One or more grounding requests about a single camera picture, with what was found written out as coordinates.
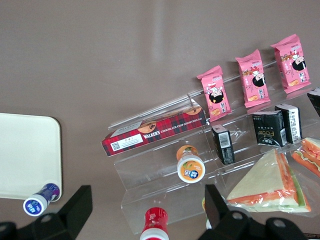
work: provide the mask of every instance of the white tray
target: white tray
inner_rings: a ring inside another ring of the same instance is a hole
[[[52,117],[0,113],[0,198],[26,199],[47,183],[62,194],[60,125]]]

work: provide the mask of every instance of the black small box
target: black small box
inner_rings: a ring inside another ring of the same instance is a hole
[[[283,147],[287,143],[282,112],[257,111],[252,114],[258,144]]]
[[[289,104],[275,105],[274,110],[282,112],[286,140],[295,144],[302,139],[300,109]]]
[[[310,99],[316,113],[320,117],[320,88],[317,87],[314,90],[308,92],[306,95]]]
[[[235,162],[234,148],[230,137],[230,132],[222,125],[212,126],[212,135],[218,157],[223,164]]]

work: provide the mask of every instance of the blue-white bottle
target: blue-white bottle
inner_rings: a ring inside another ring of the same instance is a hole
[[[60,197],[60,189],[53,183],[48,183],[31,195],[23,203],[23,210],[30,216],[37,217],[41,215],[51,202],[57,201]]]

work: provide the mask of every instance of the red plaid box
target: red plaid box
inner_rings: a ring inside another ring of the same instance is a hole
[[[196,103],[119,128],[101,143],[109,157],[206,124],[205,112]]]

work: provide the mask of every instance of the food package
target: food package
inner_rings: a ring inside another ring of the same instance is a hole
[[[231,206],[249,212],[311,211],[286,156],[275,149],[265,153],[255,163],[230,192],[227,201]]]
[[[320,117],[320,88],[317,87],[314,90],[308,92],[306,95],[308,96],[309,100],[311,101],[316,113]]]
[[[275,105],[274,110],[280,110],[283,116],[287,142],[295,144],[302,139],[300,109],[286,103]]]
[[[185,106],[112,131],[101,144],[109,157],[206,124],[204,110],[192,99]]]
[[[320,178],[320,140],[306,137],[292,157]]]
[[[197,78],[201,80],[205,93],[210,122],[218,120],[226,116],[228,113],[231,113],[222,74],[222,69],[218,65],[197,76]]]
[[[282,112],[257,111],[252,114],[256,141],[260,145],[283,147],[287,143]]]
[[[270,101],[264,67],[259,50],[248,56],[236,57],[244,93],[244,105],[250,108]]]
[[[278,65],[284,91],[289,94],[310,83],[300,38],[293,34],[271,45]]]
[[[221,124],[212,126],[212,135],[218,157],[223,164],[235,162],[235,153],[230,132]]]

